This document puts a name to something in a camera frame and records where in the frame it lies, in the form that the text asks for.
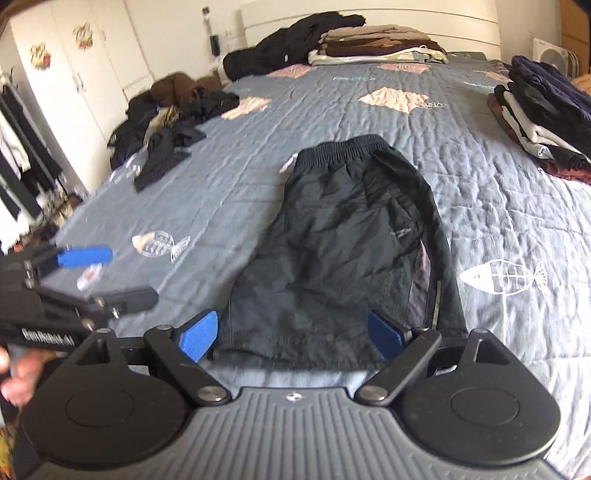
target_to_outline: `elastic waistband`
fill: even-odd
[[[379,135],[362,135],[344,142],[324,142],[302,150],[295,161],[294,172],[331,163],[346,163],[381,148],[390,148],[390,145]]]

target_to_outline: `beige patch print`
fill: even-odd
[[[393,72],[416,73],[419,75],[429,70],[429,67],[424,63],[382,63],[378,68],[392,70]]]
[[[425,103],[429,96],[420,93],[405,92],[393,88],[383,87],[369,95],[361,97],[360,102],[368,105],[387,106],[402,113],[410,113],[415,108],[438,108],[447,106],[445,103]]]
[[[301,64],[289,65],[288,67],[268,73],[267,76],[273,78],[298,79],[303,77],[306,73],[316,70],[317,68],[318,67],[310,67],[309,65]]]
[[[223,113],[222,118],[225,120],[234,120],[247,113],[262,111],[267,108],[270,101],[271,100],[268,98],[261,97],[243,98],[240,100],[240,103],[236,108]]]
[[[497,72],[483,72],[481,70],[475,70],[474,73],[484,73],[488,78],[493,79],[495,82],[504,83],[505,85],[510,82],[507,77]]]

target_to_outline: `gray ribbed plate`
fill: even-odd
[[[30,480],[558,480],[545,462],[498,471],[463,468],[422,451],[386,409],[354,403],[342,388],[245,388],[223,407],[198,410],[159,454],[114,471],[45,463]]]

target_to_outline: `blue gripper pad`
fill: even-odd
[[[107,264],[113,260],[109,247],[73,248],[57,256],[57,264],[62,268],[88,267],[94,264]]]
[[[194,362],[199,362],[217,338],[217,313],[203,312],[195,317],[195,323],[180,333],[178,347]]]
[[[400,355],[407,345],[404,334],[373,310],[368,316],[368,334],[369,339],[388,362]]]

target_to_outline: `white folded clothing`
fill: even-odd
[[[529,138],[524,137],[521,133],[521,129],[519,128],[519,123],[517,123],[517,120],[515,120],[513,115],[511,115],[509,109],[506,106],[503,106],[502,109],[503,118],[509,124],[511,129],[515,132],[517,138],[519,139],[519,143],[521,143],[521,146],[526,152],[531,153],[535,158],[540,158],[542,160],[554,159],[552,153],[546,145],[533,143]]]
[[[310,65],[342,65],[347,63],[389,63],[398,61],[424,63],[424,61],[417,60],[425,58],[428,61],[440,61],[442,63],[449,63],[447,56],[438,50],[431,50],[430,48],[407,48],[396,53],[387,55],[360,55],[355,57],[330,57],[328,55],[321,55],[318,50],[312,50],[308,53],[308,63]]]
[[[527,117],[527,115],[525,114],[525,112],[523,111],[521,106],[519,105],[519,102],[517,101],[517,99],[515,98],[515,96],[511,92],[509,92],[507,90],[506,92],[503,93],[503,95],[505,96],[505,100],[507,101],[507,103],[511,107],[511,110],[513,110],[513,114],[515,115],[515,119],[517,119],[517,121],[521,125],[521,128],[524,130],[525,134],[533,143],[540,143],[542,145],[553,145],[555,147],[563,147],[568,150],[572,150],[573,152],[583,155],[587,159],[587,161],[589,163],[591,163],[591,160],[589,160],[589,158],[586,155],[584,155],[579,150],[574,148],[566,140],[563,140],[562,138],[560,138],[558,135],[556,135],[554,132],[548,130],[547,128],[542,127],[541,125],[536,125],[535,123],[533,123]]]

